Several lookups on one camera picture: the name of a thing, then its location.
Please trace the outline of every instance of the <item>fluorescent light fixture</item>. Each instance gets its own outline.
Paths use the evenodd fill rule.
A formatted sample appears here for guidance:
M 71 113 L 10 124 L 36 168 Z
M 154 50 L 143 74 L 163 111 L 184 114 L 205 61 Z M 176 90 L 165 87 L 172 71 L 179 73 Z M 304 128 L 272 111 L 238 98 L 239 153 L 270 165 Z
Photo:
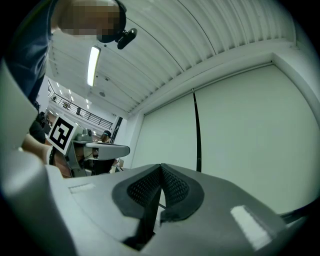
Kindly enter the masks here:
M 94 86 L 95 73 L 100 55 L 100 48 L 93 46 L 90 52 L 89 65 L 88 65 L 88 77 L 87 82 L 89 86 Z

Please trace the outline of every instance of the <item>black gap between blinds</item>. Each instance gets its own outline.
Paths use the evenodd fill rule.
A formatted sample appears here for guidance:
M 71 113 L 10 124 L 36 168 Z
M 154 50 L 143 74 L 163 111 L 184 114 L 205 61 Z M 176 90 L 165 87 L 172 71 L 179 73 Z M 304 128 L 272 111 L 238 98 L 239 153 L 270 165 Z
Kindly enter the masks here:
M 196 171 L 201 173 L 202 154 L 201 154 L 201 133 L 200 133 L 199 113 L 198 113 L 196 94 L 193 90 L 192 90 L 192 93 L 193 93 L 193 100 L 194 100 L 195 125 L 196 125 Z

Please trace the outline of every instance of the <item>balcony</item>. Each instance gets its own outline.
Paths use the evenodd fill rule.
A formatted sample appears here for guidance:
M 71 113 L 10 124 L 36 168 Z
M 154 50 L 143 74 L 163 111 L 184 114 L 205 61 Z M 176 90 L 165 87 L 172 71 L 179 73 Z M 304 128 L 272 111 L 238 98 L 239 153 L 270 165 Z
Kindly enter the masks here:
M 92 124 L 99 126 L 104 130 L 109 130 L 109 131 L 111 130 L 111 127 L 113 125 L 112 122 L 107 121 L 103 118 L 100 118 L 99 116 L 90 113 L 89 111 L 77 106 L 76 104 L 73 104 L 68 99 L 65 99 L 60 95 L 56 94 L 50 83 L 48 86 L 48 97 L 49 97 L 49 101 L 54 102 L 60 107 L 63 107 L 65 110 L 70 111 L 71 113 L 78 116 L 79 118 L 88 120 Z

